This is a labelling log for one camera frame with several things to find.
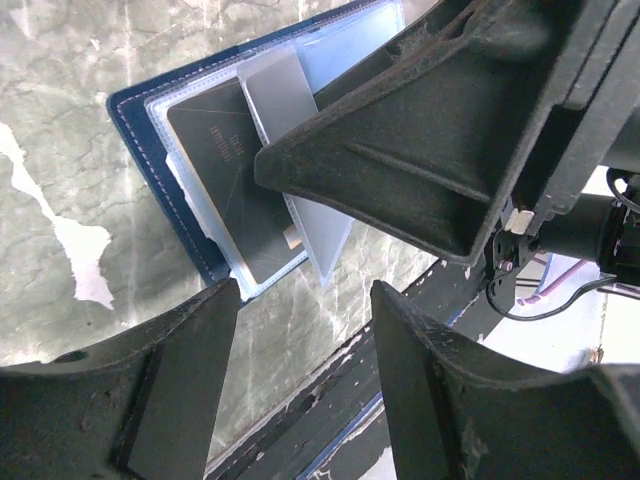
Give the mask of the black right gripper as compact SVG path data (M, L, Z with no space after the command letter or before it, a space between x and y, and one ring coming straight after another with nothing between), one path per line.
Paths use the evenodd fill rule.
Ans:
M510 320L523 318L503 309L496 301L496 293L504 280L536 252L578 260L557 282L589 262L599 268L599 277L581 285L557 308L533 315L533 320L559 315L594 291L639 298L639 174L610 168L606 183L610 197L581 194L568 214L544 223L532 237L503 228L497 230L492 238L492 266L487 269L485 285L486 301L494 312Z

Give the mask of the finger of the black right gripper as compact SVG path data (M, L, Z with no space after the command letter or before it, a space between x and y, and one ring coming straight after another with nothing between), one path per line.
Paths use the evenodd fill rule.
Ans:
M639 109L635 1L441 1L318 94L255 179L473 264L567 213Z

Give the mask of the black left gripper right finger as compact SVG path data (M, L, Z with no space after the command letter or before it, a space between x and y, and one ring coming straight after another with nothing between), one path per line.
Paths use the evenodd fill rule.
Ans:
M639 369L504 356L378 281L379 378L400 479L635 479Z

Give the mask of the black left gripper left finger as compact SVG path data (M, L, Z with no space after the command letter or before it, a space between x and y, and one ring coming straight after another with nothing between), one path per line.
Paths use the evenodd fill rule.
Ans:
M1 371L5 479L201 479L240 294L178 307L49 363Z

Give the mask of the grey card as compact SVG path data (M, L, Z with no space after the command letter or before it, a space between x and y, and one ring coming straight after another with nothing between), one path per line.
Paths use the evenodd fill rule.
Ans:
M263 145L303 124L317 106L296 50L285 46L244 62L237 75ZM283 195L320 284L328 286L353 219L329 206Z

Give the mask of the blue leather card holder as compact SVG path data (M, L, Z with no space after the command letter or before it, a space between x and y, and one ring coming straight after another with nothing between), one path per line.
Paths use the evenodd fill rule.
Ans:
M259 150L405 26L398 1L353 1L112 94L109 114L206 283L243 300L303 262L330 282L352 220L258 186Z

